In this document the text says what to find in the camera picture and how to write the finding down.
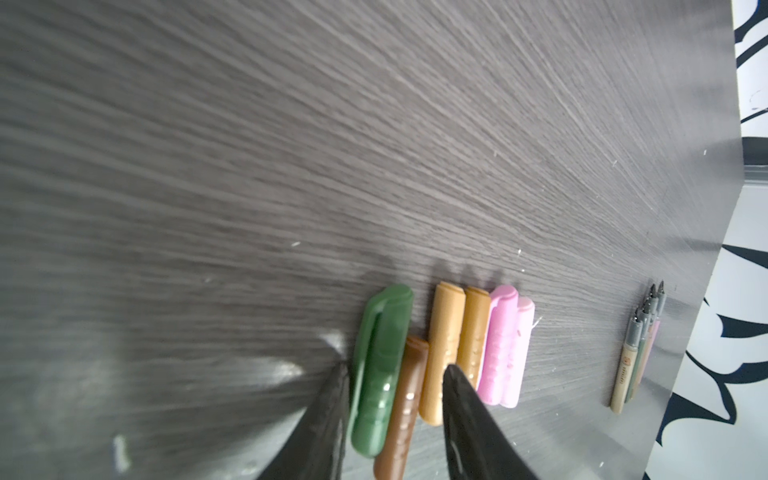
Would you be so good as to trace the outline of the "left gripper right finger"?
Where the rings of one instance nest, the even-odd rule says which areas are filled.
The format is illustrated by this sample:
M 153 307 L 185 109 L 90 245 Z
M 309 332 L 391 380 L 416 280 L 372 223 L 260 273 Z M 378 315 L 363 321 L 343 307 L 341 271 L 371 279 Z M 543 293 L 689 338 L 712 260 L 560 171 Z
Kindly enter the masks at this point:
M 443 375 L 443 428 L 451 479 L 534 479 L 507 441 L 463 371 Z

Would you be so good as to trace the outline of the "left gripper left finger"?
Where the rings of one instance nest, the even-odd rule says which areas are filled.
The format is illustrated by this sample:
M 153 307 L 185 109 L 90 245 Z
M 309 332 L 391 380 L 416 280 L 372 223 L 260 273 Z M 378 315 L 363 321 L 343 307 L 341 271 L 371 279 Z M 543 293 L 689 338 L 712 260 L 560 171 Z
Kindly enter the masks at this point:
M 349 415 L 350 376 L 347 364 L 339 362 L 258 479 L 340 478 Z

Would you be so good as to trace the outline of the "ochre pen cap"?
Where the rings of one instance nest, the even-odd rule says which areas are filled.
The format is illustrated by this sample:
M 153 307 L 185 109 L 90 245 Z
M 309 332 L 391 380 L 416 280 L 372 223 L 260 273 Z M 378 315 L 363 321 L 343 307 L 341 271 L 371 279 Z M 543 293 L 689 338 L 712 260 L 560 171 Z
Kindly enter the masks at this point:
M 456 364 L 472 387 L 477 388 L 485 351 L 491 297 L 486 290 L 477 287 L 467 287 L 465 294 Z

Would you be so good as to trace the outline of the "cream pen brown cap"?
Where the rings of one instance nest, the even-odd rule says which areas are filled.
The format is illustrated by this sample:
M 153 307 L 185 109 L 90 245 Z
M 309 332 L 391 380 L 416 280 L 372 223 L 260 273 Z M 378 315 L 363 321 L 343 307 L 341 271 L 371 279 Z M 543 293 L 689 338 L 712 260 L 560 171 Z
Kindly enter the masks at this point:
M 637 310 L 628 323 L 616 372 L 614 389 L 610 401 L 610 409 L 615 414 L 620 414 L 624 407 L 631 376 L 634 371 L 643 326 L 644 321 L 642 315 L 639 313 L 639 310 Z

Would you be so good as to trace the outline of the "green pen tan cap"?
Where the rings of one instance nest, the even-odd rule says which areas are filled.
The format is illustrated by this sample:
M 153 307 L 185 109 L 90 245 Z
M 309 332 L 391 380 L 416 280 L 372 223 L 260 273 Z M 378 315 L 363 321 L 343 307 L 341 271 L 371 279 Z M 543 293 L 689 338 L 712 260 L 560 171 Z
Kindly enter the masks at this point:
M 634 364 L 632 375 L 630 378 L 629 388 L 624 400 L 625 403 L 628 403 L 630 401 L 632 394 L 634 393 L 634 390 L 636 388 L 637 380 L 639 377 L 640 361 L 642 359 L 642 355 L 645 349 L 648 330 L 653 317 L 653 309 L 654 309 L 653 298 L 651 296 L 648 296 L 644 301 L 643 305 L 640 307 L 640 310 L 638 313 L 638 318 L 642 321 L 641 335 L 638 343 L 635 364 Z

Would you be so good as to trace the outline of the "pink pen purple cap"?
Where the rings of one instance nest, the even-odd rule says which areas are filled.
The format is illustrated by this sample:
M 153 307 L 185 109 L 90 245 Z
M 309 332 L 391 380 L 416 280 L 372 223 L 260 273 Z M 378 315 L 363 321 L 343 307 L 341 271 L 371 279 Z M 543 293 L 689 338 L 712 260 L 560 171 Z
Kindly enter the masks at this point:
M 646 344 L 646 350 L 645 350 L 645 362 L 648 362 L 648 359 L 650 357 L 650 352 L 653 347 L 655 337 L 657 335 L 659 317 L 663 311 L 665 301 L 666 301 L 666 291 L 665 291 L 664 281 L 660 282 L 658 289 L 656 290 L 655 299 L 656 299 L 656 304 L 655 304 L 654 316 L 650 325 L 648 342 Z

